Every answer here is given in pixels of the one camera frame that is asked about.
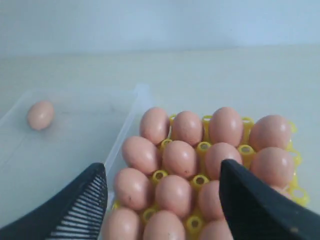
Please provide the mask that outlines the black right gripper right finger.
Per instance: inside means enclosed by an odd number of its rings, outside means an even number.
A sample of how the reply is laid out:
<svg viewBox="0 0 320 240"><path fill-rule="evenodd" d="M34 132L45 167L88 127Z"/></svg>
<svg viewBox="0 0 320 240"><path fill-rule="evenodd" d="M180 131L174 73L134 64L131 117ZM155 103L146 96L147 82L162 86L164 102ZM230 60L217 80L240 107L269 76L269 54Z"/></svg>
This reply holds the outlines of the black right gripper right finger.
<svg viewBox="0 0 320 240"><path fill-rule="evenodd" d="M235 240L318 240L319 214L293 202L233 159L221 163L219 198Z"/></svg>

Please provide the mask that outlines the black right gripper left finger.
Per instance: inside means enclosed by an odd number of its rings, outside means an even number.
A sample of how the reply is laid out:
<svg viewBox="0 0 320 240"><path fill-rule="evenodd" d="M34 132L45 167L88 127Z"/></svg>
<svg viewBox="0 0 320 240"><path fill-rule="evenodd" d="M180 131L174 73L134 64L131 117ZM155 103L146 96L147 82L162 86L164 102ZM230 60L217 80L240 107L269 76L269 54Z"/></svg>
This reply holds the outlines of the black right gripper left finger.
<svg viewBox="0 0 320 240"><path fill-rule="evenodd" d="M47 202L0 230L2 240L96 240L107 210L103 163L88 166Z"/></svg>

